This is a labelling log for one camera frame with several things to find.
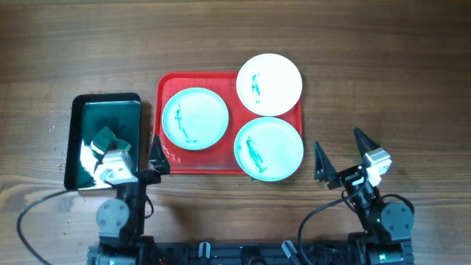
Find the cable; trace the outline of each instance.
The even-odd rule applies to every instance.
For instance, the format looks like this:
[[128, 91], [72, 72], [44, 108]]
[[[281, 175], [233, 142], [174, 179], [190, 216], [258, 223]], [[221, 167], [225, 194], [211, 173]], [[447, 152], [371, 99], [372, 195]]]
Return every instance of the cable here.
[[[345, 192], [345, 191], [346, 191], [346, 190], [343, 190], [343, 191], [341, 192], [341, 198], [342, 198], [342, 199], [345, 198], [345, 197], [344, 197], [344, 192]], [[348, 206], [348, 208], [349, 208], [350, 210], [352, 210], [353, 213], [356, 213], [354, 207], [351, 206], [350, 203], [349, 203], [347, 200], [344, 201], [344, 202], [345, 202], [345, 205]]]
[[18, 233], [18, 236], [20, 237], [21, 239], [21, 242], [23, 242], [24, 246], [31, 252], [31, 254], [37, 258], [42, 264], [45, 264], [45, 265], [50, 265], [50, 263], [45, 260], [43, 257], [41, 257], [37, 252], [36, 250], [34, 250], [31, 245], [28, 243], [28, 241], [26, 240], [26, 238], [24, 237], [23, 235], [23, 231], [21, 231], [21, 220], [23, 220], [23, 217], [26, 215], [26, 213], [33, 209], [36, 205], [42, 203], [42, 202], [45, 202], [46, 200], [48, 199], [51, 199], [51, 198], [54, 198], [54, 197], [57, 197], [57, 196], [60, 196], [60, 195], [63, 195], [63, 194], [66, 194], [68, 192], [71, 192], [71, 191], [77, 191], [76, 189], [70, 189], [70, 190], [65, 190], [65, 191], [58, 191], [56, 193], [53, 193], [53, 194], [50, 194], [42, 199], [39, 199], [35, 202], [33, 202], [32, 204], [28, 205], [24, 210], [23, 212], [20, 213], [20, 215], [18, 216], [18, 219], [16, 221], [16, 232]]
[[396, 198], [396, 199], [399, 199], [401, 201], [403, 201], [408, 207], [409, 209], [411, 209], [411, 212], [412, 212], [412, 215], [415, 214], [415, 208], [414, 208], [414, 205], [412, 205], [412, 202], [400, 195], [397, 195], [397, 194], [386, 194], [386, 195], [383, 195], [381, 196], [380, 200], [381, 201], [384, 201], [384, 198], [387, 198], [387, 197], [393, 197], [393, 198]]
[[355, 197], [358, 193], [360, 193], [360, 191], [362, 191], [365, 187], [366, 187], [366, 184], [368, 182], [368, 177], [366, 176], [364, 178], [364, 181], [363, 181], [363, 185], [357, 190], [355, 191], [353, 194], [349, 195], [348, 197], [345, 197], [345, 198], [342, 198], [342, 199], [338, 199], [336, 201], [333, 201], [333, 202], [329, 202], [328, 204], [326, 205], [323, 205], [319, 208], [317, 208], [316, 210], [314, 211], [311, 211], [305, 218], [304, 220], [301, 222], [301, 225], [300, 225], [300, 228], [299, 230], [297, 231], [297, 243], [298, 243], [298, 248], [299, 248], [299, 251], [301, 252], [301, 256], [302, 258], [305, 260], [305, 262], [308, 264], [308, 265], [313, 265], [308, 257], [306, 256], [306, 254], [304, 253], [304, 250], [302, 249], [302, 229], [304, 228], [304, 225], [305, 223], [316, 213], [324, 210], [324, 209], [327, 209], [329, 208], [330, 206], [334, 206], [334, 205], [338, 205], [340, 202], [345, 202], [349, 199], [352, 199], [353, 197]]
[[148, 219], [150, 218], [150, 216], [152, 216], [152, 214], [154, 214], [154, 205], [152, 204], [152, 201], [150, 200], [149, 195], [147, 194], [146, 194], [146, 201], [149, 203], [150, 210], [151, 210], [150, 214], [144, 217], [145, 219]]

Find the wooden table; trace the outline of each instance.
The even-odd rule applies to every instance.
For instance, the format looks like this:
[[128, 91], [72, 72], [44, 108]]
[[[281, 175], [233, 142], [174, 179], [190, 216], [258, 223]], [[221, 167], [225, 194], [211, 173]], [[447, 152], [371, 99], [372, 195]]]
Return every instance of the wooden table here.
[[[38, 263], [15, 221], [25, 205], [63, 189], [75, 96], [138, 93], [147, 134], [165, 73], [237, 71], [267, 52], [292, 60], [304, 77], [302, 166], [279, 183], [164, 177], [149, 188], [156, 213], [146, 234], [295, 239], [308, 212], [340, 197], [313, 180], [314, 141], [345, 169], [359, 162], [359, 126], [392, 154], [382, 193], [416, 205], [417, 264], [471, 261], [471, 6], [463, 1], [24, 2], [0, 6], [0, 264]], [[85, 263], [105, 195], [72, 193], [39, 205], [24, 220], [26, 237], [54, 264]], [[305, 238], [360, 230], [357, 216], [338, 205], [315, 216]]]

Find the light blue plate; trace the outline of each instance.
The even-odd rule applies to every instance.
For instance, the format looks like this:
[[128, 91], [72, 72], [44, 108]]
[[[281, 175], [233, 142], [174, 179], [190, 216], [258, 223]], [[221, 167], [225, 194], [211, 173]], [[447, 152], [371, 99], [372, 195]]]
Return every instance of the light blue plate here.
[[176, 93], [162, 112], [167, 138], [187, 150], [212, 146], [224, 135], [228, 124], [226, 104], [206, 88], [187, 88]]
[[300, 166], [304, 146], [300, 134], [288, 122], [272, 117], [251, 120], [238, 132], [234, 155], [251, 177], [278, 181]]

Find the plate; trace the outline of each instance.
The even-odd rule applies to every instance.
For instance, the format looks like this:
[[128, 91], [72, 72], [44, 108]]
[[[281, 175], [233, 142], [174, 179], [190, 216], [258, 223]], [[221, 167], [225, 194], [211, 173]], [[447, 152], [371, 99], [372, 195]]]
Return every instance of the plate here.
[[206, 88], [176, 93], [162, 112], [162, 128], [176, 146], [201, 150], [215, 144], [229, 124], [229, 111], [218, 94]]
[[237, 76], [242, 104], [260, 116], [278, 116], [301, 97], [302, 79], [296, 66], [278, 54], [260, 54], [248, 60]]
[[263, 117], [251, 120], [241, 128], [235, 137], [234, 155], [249, 176], [277, 181], [297, 170], [304, 146], [300, 134], [288, 122]]

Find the silver metal part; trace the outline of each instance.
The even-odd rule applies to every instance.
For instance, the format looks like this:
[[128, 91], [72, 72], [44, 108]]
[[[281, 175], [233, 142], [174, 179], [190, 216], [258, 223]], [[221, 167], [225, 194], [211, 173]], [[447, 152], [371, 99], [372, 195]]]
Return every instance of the silver metal part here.
[[113, 185], [136, 182], [138, 178], [132, 173], [132, 160], [124, 150], [106, 152], [102, 164], [96, 167], [95, 176], [103, 182]]
[[[391, 165], [391, 155], [383, 148], [374, 149], [366, 153], [361, 159], [361, 166], [366, 168], [368, 181], [373, 187], [381, 182], [381, 175], [385, 174]], [[364, 181], [363, 178], [357, 180], [353, 185], [357, 185]]]
[[291, 258], [292, 255], [296, 255], [297, 251], [293, 245], [293, 242], [286, 240], [281, 244], [281, 248], [286, 254], [286, 257]]
[[198, 258], [209, 258], [211, 254], [211, 245], [207, 242], [202, 242], [199, 244], [198, 248]]
[[99, 227], [99, 236], [118, 238], [120, 229], [127, 223], [130, 209], [120, 199], [110, 199], [104, 202], [96, 212], [96, 223]]

